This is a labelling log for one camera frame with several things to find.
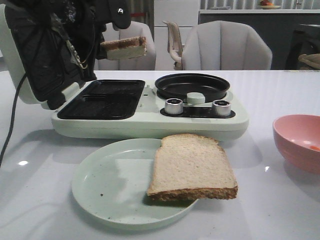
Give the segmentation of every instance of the black cable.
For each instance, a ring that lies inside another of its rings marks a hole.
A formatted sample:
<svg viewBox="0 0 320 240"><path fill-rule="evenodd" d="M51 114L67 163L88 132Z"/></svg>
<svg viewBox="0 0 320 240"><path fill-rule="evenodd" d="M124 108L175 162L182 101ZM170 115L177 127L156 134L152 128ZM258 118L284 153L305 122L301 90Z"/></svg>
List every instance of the black cable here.
<svg viewBox="0 0 320 240"><path fill-rule="evenodd" d="M12 132L14 130L14 123L15 123L18 96L19 96L19 92L20 92L21 86L24 83L26 78L27 78L27 74L25 73L23 75L23 77L21 78L21 80L20 80L20 82L19 82L19 84L18 84L18 86L16 87L16 90L15 90L15 95L14 95L13 104L12 104L9 132L8 132L8 135L6 136L6 139L4 141L4 144L3 144L3 147L2 147L2 150L1 150L1 153L0 153L0 167L1 167L2 159L4 158L4 155L5 155L5 151L7 149L9 140L11 138L11 134L12 134Z"/></svg>

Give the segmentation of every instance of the frying pan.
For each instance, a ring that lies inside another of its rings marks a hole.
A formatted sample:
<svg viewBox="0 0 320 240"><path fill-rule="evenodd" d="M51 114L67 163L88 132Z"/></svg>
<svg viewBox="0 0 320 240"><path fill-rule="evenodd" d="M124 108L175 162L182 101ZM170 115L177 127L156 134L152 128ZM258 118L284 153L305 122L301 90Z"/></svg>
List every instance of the frying pan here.
<svg viewBox="0 0 320 240"><path fill-rule="evenodd" d="M205 102L222 99L230 83L225 79L202 73L176 73L160 77L155 81L160 97L187 101L187 93L202 93Z"/></svg>

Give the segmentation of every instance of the slice of bread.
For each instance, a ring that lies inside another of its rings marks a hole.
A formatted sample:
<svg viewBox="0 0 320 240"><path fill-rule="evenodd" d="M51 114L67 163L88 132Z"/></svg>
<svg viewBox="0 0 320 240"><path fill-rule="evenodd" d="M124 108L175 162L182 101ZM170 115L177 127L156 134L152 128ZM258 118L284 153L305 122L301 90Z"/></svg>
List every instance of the slice of bread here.
<svg viewBox="0 0 320 240"><path fill-rule="evenodd" d="M164 137L147 195L160 201L236 198L238 184L218 143L189 133Z"/></svg>

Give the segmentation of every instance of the open lid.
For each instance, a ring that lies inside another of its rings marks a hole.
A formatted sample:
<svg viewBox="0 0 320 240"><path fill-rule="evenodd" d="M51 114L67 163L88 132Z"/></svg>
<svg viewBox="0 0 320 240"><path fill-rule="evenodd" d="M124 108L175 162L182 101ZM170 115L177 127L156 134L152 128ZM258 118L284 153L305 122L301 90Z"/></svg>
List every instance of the open lid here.
<svg viewBox="0 0 320 240"><path fill-rule="evenodd" d="M0 47L14 85L24 72L27 76L19 95L25 103L45 102L54 110L67 100L63 91L85 84L81 70L71 63L65 42L56 33L32 22L26 12L4 5L0 22L4 35Z"/></svg>

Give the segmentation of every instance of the black lid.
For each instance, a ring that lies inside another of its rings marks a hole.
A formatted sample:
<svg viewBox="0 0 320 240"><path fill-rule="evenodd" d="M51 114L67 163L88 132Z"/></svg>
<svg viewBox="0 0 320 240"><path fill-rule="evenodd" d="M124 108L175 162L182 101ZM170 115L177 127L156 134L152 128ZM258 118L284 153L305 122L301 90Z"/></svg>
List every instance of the black lid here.
<svg viewBox="0 0 320 240"><path fill-rule="evenodd" d="M70 52L57 33L35 24L24 11L6 7L5 17L35 98L57 109L66 101L64 89L74 82L84 85L81 70L71 63Z"/></svg>

